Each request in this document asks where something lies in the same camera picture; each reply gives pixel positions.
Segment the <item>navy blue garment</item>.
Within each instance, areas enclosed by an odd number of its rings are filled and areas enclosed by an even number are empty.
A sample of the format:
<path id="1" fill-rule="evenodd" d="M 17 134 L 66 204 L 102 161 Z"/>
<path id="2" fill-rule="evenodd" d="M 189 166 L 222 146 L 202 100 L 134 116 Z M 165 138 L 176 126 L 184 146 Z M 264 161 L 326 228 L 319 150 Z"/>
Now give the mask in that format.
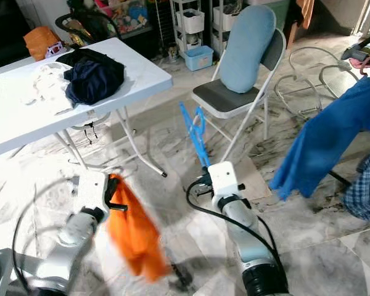
<path id="1" fill-rule="evenodd" d="M 64 79 L 69 82 L 65 95 L 73 104 L 92 106 L 120 89 L 124 70 L 124 65 L 117 62 L 77 62 L 73 68 L 64 71 Z"/>

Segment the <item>small white side table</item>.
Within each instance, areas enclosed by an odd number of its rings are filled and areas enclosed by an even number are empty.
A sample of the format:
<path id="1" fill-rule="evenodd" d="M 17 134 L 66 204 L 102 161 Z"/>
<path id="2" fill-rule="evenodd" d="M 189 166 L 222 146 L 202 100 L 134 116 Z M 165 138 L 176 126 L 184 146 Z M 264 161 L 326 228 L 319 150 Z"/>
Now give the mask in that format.
<path id="1" fill-rule="evenodd" d="M 35 62 L 35 59 L 33 57 L 25 57 L 24 59 L 0 67 L 0 74 L 15 70 L 16 68 L 25 67 L 26 65 L 30 65 L 33 62 Z"/>

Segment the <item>white folding table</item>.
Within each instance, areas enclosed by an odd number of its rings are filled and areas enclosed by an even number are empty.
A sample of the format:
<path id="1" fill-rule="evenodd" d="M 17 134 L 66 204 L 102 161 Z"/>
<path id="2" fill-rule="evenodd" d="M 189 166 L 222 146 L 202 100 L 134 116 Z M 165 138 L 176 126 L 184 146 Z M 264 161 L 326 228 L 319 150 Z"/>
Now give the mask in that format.
<path id="1" fill-rule="evenodd" d="M 23 98 L 30 96 L 33 72 L 40 65 L 55 62 L 55 57 L 0 74 L 0 155 L 11 150 L 20 150 L 27 144 L 53 135 L 70 154 L 75 156 L 77 164 L 87 168 L 83 156 L 67 130 L 115 113 L 118 123 L 126 133 L 125 139 L 134 150 L 130 158 L 132 160 L 138 158 L 157 174 L 166 177 L 165 170 L 155 166 L 138 149 L 128 119 L 128 106 L 170 89 L 173 87 L 173 77 L 117 38 L 94 43 L 89 48 L 106 54 L 126 67 L 125 81 L 120 90 L 92 106 L 81 105 L 60 115 L 53 115 L 22 102 Z"/>

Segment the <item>grey shelf trolley white bins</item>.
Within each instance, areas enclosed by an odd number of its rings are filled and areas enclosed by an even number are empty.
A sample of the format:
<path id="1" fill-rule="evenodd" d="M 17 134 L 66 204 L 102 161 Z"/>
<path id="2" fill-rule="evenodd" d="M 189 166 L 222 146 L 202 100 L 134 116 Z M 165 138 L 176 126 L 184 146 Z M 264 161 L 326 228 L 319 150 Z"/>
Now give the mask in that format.
<path id="1" fill-rule="evenodd" d="M 175 42 L 181 56 L 204 45 L 205 12 L 202 0 L 169 0 Z"/>
<path id="2" fill-rule="evenodd" d="M 210 47 L 220 58 L 228 43 L 232 26 L 242 10 L 242 0 L 210 0 Z"/>

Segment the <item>light blue oval cushion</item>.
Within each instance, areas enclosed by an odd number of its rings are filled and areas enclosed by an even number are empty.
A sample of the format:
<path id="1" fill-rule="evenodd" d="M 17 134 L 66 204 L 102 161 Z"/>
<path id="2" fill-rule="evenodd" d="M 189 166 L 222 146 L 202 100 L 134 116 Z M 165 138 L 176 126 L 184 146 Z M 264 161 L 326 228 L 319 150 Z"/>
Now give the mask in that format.
<path id="1" fill-rule="evenodd" d="M 262 56 L 274 32 L 276 16 L 264 5 L 247 6 L 232 27 L 217 76 L 228 90 L 246 93 L 256 82 Z"/>

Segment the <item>light blue plastic basket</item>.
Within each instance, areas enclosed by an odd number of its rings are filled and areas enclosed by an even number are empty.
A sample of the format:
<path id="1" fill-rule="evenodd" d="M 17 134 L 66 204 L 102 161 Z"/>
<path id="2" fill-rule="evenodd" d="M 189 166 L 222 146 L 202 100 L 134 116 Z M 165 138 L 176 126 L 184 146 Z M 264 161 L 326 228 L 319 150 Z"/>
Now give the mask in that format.
<path id="1" fill-rule="evenodd" d="M 197 71 L 213 65 L 213 48 L 199 46 L 184 51 L 182 57 L 185 60 L 188 70 Z"/>

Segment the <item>orange shirt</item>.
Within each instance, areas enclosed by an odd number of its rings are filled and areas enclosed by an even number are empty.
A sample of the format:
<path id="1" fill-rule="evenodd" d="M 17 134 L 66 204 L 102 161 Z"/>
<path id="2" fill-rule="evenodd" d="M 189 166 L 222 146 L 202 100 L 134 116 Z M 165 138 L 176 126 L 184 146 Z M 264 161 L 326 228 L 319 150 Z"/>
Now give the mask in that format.
<path id="1" fill-rule="evenodd" d="M 113 200 L 128 206 L 128 211 L 109 211 L 107 231 L 129 270 L 135 276 L 144 276 L 150 282 L 167 276 L 171 269 L 162 246 L 160 233 L 129 185 L 120 175 L 118 192 Z"/>

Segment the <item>light blue small chair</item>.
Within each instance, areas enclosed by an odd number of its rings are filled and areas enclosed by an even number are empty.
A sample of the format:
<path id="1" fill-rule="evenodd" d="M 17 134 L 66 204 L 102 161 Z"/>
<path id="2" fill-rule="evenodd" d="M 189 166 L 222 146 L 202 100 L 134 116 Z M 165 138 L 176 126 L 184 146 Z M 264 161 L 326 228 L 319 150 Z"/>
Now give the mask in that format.
<path id="1" fill-rule="evenodd" d="M 27 296 L 15 274 L 13 256 L 22 273 L 35 274 L 39 265 L 38 257 L 23 253 L 17 255 L 12 249 L 0 249 L 0 296 Z"/>

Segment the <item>small purple toy car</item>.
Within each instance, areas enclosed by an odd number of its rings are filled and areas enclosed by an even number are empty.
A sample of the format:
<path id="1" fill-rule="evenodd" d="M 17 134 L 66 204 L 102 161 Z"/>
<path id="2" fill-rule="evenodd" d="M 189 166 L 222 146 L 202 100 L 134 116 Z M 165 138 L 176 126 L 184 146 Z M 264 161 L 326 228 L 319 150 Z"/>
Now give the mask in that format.
<path id="1" fill-rule="evenodd" d="M 45 59 L 49 57 L 59 56 L 59 54 L 67 53 L 68 49 L 62 42 L 57 42 L 50 45 L 45 52 Z"/>

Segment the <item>white crumpled garment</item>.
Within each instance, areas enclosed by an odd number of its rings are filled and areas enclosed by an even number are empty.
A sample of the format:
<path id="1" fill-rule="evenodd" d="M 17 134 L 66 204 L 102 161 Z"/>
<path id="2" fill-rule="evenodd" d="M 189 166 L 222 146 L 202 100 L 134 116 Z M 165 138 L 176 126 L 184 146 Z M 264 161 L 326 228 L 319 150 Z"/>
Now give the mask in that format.
<path id="1" fill-rule="evenodd" d="M 73 102 L 67 98 L 66 90 L 70 81 L 64 73 L 72 67 L 60 62 L 40 65 L 33 72 L 31 79 L 31 102 L 53 115 L 60 115 L 74 108 Z"/>

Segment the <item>black crumpled garment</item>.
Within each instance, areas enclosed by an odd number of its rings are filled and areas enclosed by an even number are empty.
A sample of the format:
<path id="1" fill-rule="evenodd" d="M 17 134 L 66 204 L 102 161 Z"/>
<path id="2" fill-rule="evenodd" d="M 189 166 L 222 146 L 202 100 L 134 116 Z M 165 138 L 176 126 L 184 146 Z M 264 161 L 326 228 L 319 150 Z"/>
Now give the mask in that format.
<path id="1" fill-rule="evenodd" d="M 56 62 L 64 63 L 70 67 L 75 67 L 75 64 L 81 61 L 92 61 L 108 67 L 118 78 L 124 79 L 125 65 L 112 59 L 111 57 L 101 52 L 94 51 L 88 48 L 78 48 L 63 54 L 56 59 Z"/>

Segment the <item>bright blue hanging garment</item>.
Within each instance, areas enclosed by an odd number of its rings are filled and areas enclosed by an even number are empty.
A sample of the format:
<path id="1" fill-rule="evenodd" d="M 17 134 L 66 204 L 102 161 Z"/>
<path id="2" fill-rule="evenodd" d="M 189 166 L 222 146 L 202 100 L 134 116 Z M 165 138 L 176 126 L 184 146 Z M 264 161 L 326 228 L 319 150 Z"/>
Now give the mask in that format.
<path id="1" fill-rule="evenodd" d="M 294 190 L 311 197 L 355 136 L 363 131 L 370 131 L 370 77 L 360 79 L 304 124 L 269 188 L 281 200 Z"/>

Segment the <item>blue plastic clothes hanger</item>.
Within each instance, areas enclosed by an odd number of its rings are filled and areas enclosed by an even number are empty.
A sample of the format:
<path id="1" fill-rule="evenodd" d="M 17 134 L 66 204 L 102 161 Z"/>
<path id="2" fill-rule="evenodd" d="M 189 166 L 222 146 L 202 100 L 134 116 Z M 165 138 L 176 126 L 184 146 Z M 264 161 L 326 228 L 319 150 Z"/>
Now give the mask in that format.
<path id="1" fill-rule="evenodd" d="M 187 134 L 194 145 L 199 163 L 201 163 L 202 167 L 207 168 L 211 165 L 211 163 L 210 159 L 208 158 L 207 146 L 205 145 L 203 138 L 205 127 L 207 126 L 207 119 L 205 118 L 203 110 L 201 107 L 196 107 L 194 109 L 193 116 L 191 116 L 187 107 L 185 107 L 182 101 L 179 102 L 179 108 L 186 124 Z"/>

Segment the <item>brown wooden board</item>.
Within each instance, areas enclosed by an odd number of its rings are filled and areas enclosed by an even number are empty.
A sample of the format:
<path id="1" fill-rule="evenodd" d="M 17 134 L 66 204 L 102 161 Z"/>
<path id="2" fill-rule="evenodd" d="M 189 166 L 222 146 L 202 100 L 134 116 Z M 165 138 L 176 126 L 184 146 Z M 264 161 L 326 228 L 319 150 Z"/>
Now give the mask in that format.
<path id="1" fill-rule="evenodd" d="M 314 6 L 316 0 L 296 0 L 296 3 L 301 8 L 303 20 L 301 21 L 302 28 L 309 28 L 311 25 L 311 18 L 314 14 Z"/>

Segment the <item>orange bag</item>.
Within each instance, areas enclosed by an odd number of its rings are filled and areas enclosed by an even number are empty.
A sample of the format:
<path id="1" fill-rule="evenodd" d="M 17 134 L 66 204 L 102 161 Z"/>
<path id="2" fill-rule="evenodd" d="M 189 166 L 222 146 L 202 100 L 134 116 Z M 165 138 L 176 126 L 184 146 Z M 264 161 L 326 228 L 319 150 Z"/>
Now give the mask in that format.
<path id="1" fill-rule="evenodd" d="M 50 46 L 55 45 L 60 39 L 51 29 L 45 26 L 36 27 L 23 37 L 29 54 L 35 61 L 45 59 L 45 54 Z"/>

